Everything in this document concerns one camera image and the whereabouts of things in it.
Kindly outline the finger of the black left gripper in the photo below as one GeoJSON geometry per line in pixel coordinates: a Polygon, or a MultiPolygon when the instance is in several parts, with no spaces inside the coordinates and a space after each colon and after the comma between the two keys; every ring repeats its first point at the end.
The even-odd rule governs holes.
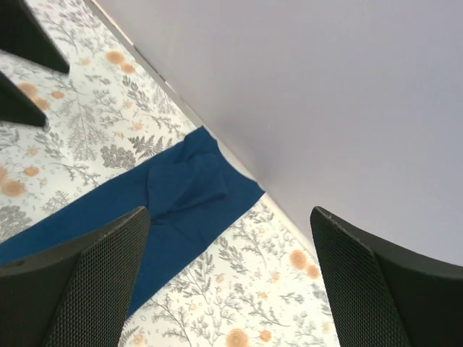
{"type": "Polygon", "coordinates": [[[1,121],[47,127],[48,118],[11,80],[1,73],[1,121]]]}
{"type": "Polygon", "coordinates": [[[25,1],[1,1],[1,50],[69,74],[69,63],[25,1]]]}

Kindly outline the dark blue t shirt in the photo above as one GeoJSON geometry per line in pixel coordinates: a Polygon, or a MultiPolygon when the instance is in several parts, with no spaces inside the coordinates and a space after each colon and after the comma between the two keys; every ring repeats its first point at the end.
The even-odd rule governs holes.
{"type": "Polygon", "coordinates": [[[147,244],[129,313],[201,255],[263,195],[204,128],[1,244],[1,262],[43,251],[145,207],[147,244]]]}

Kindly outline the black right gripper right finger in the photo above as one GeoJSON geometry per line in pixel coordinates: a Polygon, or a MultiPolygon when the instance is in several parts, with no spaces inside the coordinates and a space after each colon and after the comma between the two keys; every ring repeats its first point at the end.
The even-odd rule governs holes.
{"type": "Polygon", "coordinates": [[[462,267],[314,207],[320,271],[341,346],[461,346],[462,267]]]}

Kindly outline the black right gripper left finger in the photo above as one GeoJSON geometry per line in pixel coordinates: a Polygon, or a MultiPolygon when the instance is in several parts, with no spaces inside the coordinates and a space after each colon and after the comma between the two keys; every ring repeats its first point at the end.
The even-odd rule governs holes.
{"type": "Polygon", "coordinates": [[[138,207],[1,266],[2,346],[117,346],[148,237],[138,207]]]}

